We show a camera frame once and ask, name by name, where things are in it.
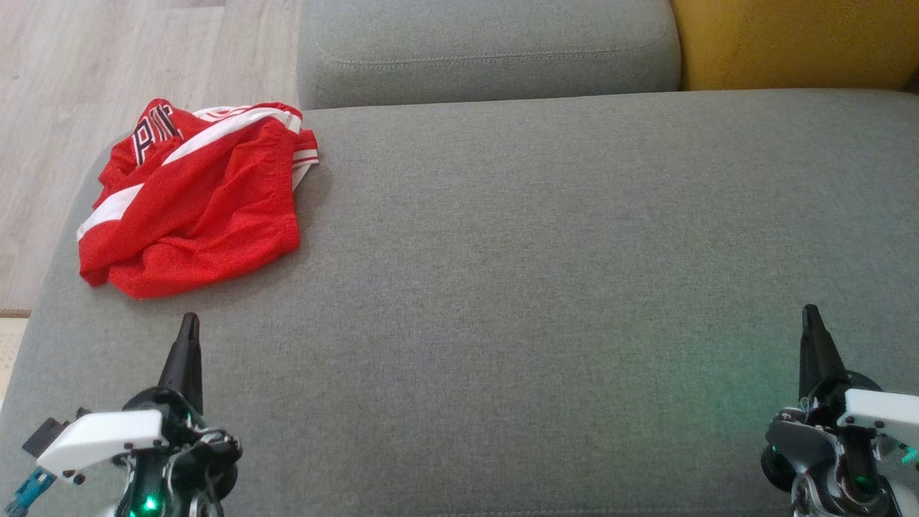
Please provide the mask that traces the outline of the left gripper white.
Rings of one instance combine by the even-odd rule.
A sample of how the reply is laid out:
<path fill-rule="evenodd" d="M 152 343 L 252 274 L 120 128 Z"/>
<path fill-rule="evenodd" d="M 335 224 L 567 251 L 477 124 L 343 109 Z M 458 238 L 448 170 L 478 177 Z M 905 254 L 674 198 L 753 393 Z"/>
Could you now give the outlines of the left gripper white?
<path fill-rule="evenodd" d="M 123 494 L 102 517 L 225 517 L 243 448 L 203 418 L 200 318 L 187 313 L 150 399 L 67 422 L 37 455 L 37 490 L 85 480 L 85 468 L 115 462 Z"/>

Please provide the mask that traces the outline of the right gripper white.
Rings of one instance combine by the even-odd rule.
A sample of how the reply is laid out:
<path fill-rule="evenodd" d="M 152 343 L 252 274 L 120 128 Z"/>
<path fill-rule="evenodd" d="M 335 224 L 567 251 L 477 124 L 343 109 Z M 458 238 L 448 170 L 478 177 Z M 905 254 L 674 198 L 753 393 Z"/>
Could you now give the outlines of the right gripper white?
<path fill-rule="evenodd" d="M 761 468 L 790 517 L 919 517 L 919 490 L 882 473 L 919 470 L 919 396 L 848 371 L 817 305 L 802 309 L 797 406 L 768 425 Z"/>

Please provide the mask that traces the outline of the red shorts number 23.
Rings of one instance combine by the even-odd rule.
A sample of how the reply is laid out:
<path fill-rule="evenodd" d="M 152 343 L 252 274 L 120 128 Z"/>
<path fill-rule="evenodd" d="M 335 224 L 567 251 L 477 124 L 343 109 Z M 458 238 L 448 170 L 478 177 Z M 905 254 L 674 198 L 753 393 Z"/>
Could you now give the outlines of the red shorts number 23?
<path fill-rule="evenodd" d="M 250 274 L 299 247 L 296 134 L 270 121 L 101 193 L 78 227 L 79 275 L 132 299 L 171 297 Z"/>

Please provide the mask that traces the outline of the beige floor rug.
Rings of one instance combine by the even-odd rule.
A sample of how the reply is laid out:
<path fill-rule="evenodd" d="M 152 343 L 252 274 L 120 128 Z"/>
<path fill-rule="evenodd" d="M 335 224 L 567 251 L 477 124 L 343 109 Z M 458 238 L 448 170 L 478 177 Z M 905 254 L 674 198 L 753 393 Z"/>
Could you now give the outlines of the beige floor rug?
<path fill-rule="evenodd" d="M 27 309 L 0 309 L 0 409 L 30 315 L 32 311 Z"/>

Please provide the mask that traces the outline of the yellow sofa back cushion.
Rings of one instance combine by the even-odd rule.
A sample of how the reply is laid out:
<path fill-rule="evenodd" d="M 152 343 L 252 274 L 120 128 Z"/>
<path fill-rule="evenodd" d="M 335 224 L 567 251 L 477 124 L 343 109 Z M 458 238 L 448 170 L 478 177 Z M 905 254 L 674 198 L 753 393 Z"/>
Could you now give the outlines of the yellow sofa back cushion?
<path fill-rule="evenodd" d="M 685 90 L 903 90 L 919 0 L 670 0 Z"/>

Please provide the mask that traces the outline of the large grey sofa ottoman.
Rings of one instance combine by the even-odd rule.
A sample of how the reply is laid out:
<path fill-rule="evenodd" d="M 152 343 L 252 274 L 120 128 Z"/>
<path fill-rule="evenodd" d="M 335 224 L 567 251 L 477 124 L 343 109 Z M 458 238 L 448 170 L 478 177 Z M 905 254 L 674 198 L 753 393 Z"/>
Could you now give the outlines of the large grey sofa ottoman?
<path fill-rule="evenodd" d="M 73 200 L 0 412 L 0 515 L 48 418 L 153 386 L 201 320 L 226 517 L 788 517 L 762 475 L 801 311 L 919 395 L 919 97 L 650 93 L 305 113 L 301 246 L 135 301 Z"/>

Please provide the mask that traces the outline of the grey sofa seat cushion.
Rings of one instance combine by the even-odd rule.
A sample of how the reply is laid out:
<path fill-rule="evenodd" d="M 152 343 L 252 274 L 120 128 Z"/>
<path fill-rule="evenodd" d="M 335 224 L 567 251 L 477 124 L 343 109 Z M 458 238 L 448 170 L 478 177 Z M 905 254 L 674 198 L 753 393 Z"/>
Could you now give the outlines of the grey sofa seat cushion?
<path fill-rule="evenodd" d="M 669 0 L 304 0 L 305 109 L 669 92 Z"/>

